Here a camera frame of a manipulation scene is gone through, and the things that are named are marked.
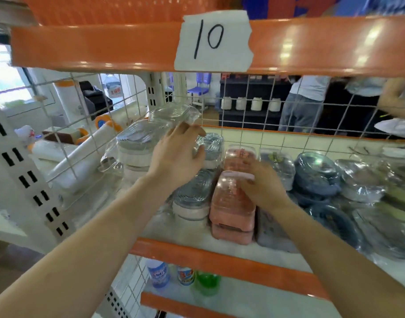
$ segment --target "white jar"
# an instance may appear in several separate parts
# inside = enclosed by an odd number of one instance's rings
[[[232,99],[230,97],[223,97],[221,100],[221,109],[229,110],[232,108]]]
[[[273,98],[269,102],[269,111],[279,112],[280,111],[280,98]]]
[[[236,110],[245,110],[247,106],[247,99],[245,97],[238,97],[236,100]]]
[[[251,110],[259,112],[262,107],[263,107],[263,100],[260,97],[254,97],[253,101],[251,102]]]

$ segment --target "shelf surface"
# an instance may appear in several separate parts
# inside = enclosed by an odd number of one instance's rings
[[[170,282],[155,289],[148,282],[141,294],[141,304],[187,318],[338,318],[334,305],[326,300],[222,277],[215,296],[203,296],[195,284],[182,286],[175,267],[170,267]]]
[[[13,27],[12,64],[76,72],[174,71],[181,24]],[[405,16],[255,20],[250,25],[254,58],[249,74],[405,77]]]
[[[329,299],[302,255],[272,250],[256,242],[241,246],[216,240],[207,224],[180,220],[171,213],[152,217],[130,253]],[[375,260],[379,267],[405,286],[405,261],[391,261],[379,255],[375,255]]]

